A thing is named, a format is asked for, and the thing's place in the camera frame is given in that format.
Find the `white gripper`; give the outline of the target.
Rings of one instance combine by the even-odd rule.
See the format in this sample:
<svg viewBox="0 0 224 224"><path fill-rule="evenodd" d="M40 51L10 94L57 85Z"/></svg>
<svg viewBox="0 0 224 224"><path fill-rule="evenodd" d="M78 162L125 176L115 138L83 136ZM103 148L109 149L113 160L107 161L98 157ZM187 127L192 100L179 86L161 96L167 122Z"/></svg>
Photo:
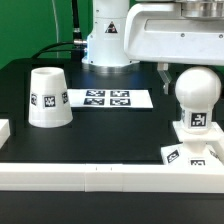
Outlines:
<svg viewBox="0 0 224 224"><path fill-rule="evenodd" d="M168 94L168 63L224 66L224 2L139 2L127 15L124 50L132 60L159 62Z"/></svg>

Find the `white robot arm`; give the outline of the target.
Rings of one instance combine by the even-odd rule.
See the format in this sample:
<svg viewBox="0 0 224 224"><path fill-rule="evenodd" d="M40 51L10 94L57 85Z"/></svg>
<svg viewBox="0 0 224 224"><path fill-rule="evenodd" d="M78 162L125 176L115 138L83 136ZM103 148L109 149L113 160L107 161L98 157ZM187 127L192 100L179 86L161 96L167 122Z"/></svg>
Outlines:
<svg viewBox="0 0 224 224"><path fill-rule="evenodd" d="M120 72L156 62L171 81L173 63L224 66L224 0L93 0L93 29L83 65Z"/></svg>

